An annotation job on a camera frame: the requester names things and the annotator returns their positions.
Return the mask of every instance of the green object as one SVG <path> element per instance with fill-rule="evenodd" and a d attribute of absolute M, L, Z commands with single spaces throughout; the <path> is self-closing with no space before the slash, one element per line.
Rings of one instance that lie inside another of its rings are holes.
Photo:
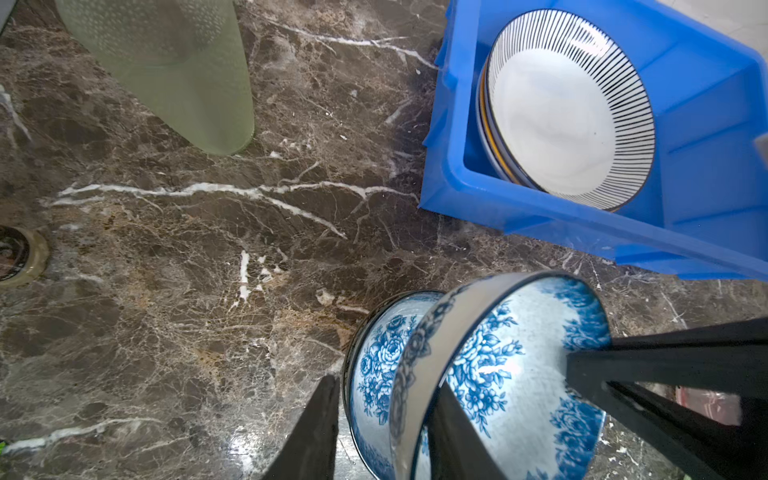
<path fill-rule="evenodd" d="M 56 0 L 109 73 L 181 136 L 211 154 L 253 136 L 250 78 L 232 0 Z"/>

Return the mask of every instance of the blue container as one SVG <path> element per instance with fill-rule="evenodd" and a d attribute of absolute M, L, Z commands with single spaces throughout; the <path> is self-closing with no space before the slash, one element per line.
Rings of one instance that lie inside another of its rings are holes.
<path fill-rule="evenodd" d="M 648 182 L 617 213 L 499 180 L 475 122 L 475 83 L 514 17 L 558 8 L 627 54 L 656 118 Z M 768 281 L 766 67 L 753 50 L 654 0 L 453 0 L 420 207 L 685 280 Z"/>

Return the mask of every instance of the stack of plates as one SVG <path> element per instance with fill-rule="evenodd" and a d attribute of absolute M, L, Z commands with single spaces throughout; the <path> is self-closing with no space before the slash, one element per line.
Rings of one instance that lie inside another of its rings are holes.
<path fill-rule="evenodd" d="M 581 17 L 545 9 L 509 22 L 476 97 L 480 137 L 502 179 L 616 210 L 648 178 L 656 134 L 643 82 Z"/>

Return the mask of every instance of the brown marble surface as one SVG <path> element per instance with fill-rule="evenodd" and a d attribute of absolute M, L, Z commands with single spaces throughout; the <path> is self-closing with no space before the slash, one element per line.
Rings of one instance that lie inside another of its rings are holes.
<path fill-rule="evenodd" d="M 139 104 L 50 0 L 22 0 L 0 38 L 0 223 L 52 251 L 0 293 L 0 438 L 26 441 L 0 478 L 259 478 L 366 312 L 403 290 L 557 267 L 597 289 L 614 336 L 768 310 L 756 281 L 684 282 L 418 210 L 444 0 L 237 13 L 257 131 L 231 157 Z M 366 478 L 345 428 L 336 477 Z M 609 419 L 588 477 L 682 474 Z"/>

